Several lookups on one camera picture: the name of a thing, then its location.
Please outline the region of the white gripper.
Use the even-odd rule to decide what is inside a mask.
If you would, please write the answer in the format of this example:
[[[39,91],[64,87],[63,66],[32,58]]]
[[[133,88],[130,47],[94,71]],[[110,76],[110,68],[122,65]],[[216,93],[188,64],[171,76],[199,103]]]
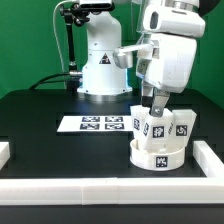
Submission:
[[[120,69],[131,68],[133,53],[137,53],[136,76],[146,82],[142,84],[141,104],[152,104],[150,115],[162,117],[169,92],[181,93],[188,83],[196,48],[195,39],[157,33],[145,36],[141,43],[116,48],[113,58]]]

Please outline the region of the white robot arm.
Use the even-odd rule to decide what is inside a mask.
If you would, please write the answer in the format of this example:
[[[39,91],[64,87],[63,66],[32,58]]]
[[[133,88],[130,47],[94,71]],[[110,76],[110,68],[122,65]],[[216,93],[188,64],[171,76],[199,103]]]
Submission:
[[[221,0],[131,0],[140,7],[131,29],[138,41],[121,45],[122,27],[100,0],[80,0],[87,13],[88,60],[81,91],[117,95],[124,88],[124,70],[135,67],[142,79],[142,105],[161,117],[172,93],[186,87],[197,42],[205,31],[203,16]]]

